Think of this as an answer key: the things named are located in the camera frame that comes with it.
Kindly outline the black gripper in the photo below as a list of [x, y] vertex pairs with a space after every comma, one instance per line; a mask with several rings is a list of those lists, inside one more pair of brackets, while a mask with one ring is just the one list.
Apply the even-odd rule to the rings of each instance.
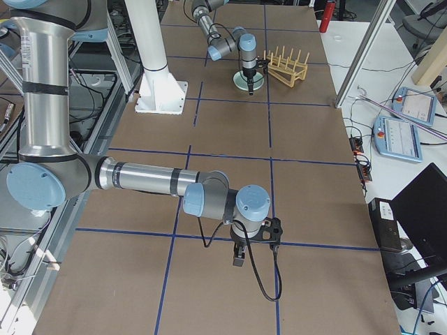
[[245, 260], [245, 247], [247, 245], [246, 239], [244, 237], [240, 237], [233, 231], [230, 232], [230, 237], [234, 242], [233, 266], [242, 267]]
[[254, 94], [254, 76], [255, 76], [255, 68], [242, 68], [242, 74], [247, 82], [247, 91], [249, 95]]

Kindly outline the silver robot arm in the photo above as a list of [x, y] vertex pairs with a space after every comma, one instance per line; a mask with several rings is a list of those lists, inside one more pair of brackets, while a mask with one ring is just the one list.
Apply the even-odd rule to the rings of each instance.
[[192, 1], [191, 14], [207, 39], [207, 52], [213, 61], [222, 59], [238, 51], [242, 61], [242, 79], [247, 84], [249, 95], [254, 93], [254, 77], [257, 73], [258, 58], [256, 54], [256, 37], [243, 27], [235, 27], [228, 37], [223, 37], [213, 22], [210, 13], [224, 6], [228, 1]]
[[[26, 143], [18, 151], [19, 163], [7, 176], [7, 187], [23, 207], [44, 210], [91, 189], [121, 188], [143, 193], [183, 197], [186, 214], [220, 220], [217, 230], [231, 224], [235, 242], [233, 265], [242, 266], [251, 241], [273, 237], [267, 218], [270, 198], [264, 188], [229, 187], [223, 173], [196, 172], [118, 162], [108, 156], [79, 154], [70, 147], [68, 99], [68, 42], [103, 42], [108, 37], [107, 1], [4, 1], [20, 30], [22, 91], [27, 122]], [[256, 39], [242, 27], [221, 38], [209, 14], [228, 1], [193, 1], [192, 18], [209, 44], [213, 60], [233, 50], [242, 53], [242, 79], [253, 94], [257, 74]], [[181, 114], [186, 82], [178, 82], [168, 69], [155, 1], [125, 1], [144, 69], [136, 112]]]

